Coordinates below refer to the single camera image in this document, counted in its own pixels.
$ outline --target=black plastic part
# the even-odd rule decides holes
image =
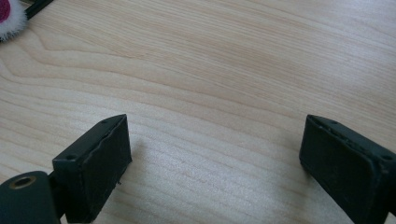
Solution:
[[[126,115],[104,119],[53,159],[54,171],[0,186],[0,224],[92,222],[132,161]]]
[[[0,223],[60,223],[47,174],[17,175],[0,186]]]
[[[53,0],[36,0],[31,6],[29,6],[25,10],[27,20],[32,19],[35,14],[37,14],[44,7],[49,5],[52,1]]]
[[[394,214],[396,155],[331,119],[308,115],[302,166],[355,223]]]
[[[132,161],[126,115],[104,119],[53,159],[69,222],[92,222]]]

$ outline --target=white fluffy object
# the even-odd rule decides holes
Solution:
[[[0,41],[6,41],[26,27],[27,19],[19,0],[8,0],[9,16],[0,23]]]

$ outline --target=light wood surface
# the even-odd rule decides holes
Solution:
[[[125,113],[134,162],[94,223],[351,223],[299,163],[304,120],[336,119],[396,151],[395,11],[55,0],[0,45],[0,182],[50,172]]]

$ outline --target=black plastic bracket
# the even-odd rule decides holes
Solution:
[[[53,0],[35,0],[33,4],[25,10],[27,20],[32,19],[33,16],[35,16],[44,7],[49,5],[52,1]]]
[[[132,162],[126,115],[104,119],[52,160],[54,171],[15,176],[0,186],[0,222],[94,221]]]
[[[396,214],[396,155],[341,123],[308,115],[300,161],[353,222]]]

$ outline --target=wood grain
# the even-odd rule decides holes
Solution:
[[[134,162],[95,223],[351,223],[300,166],[304,119],[396,152],[395,11],[56,0],[0,45],[0,182],[50,172],[93,124],[126,113]]]

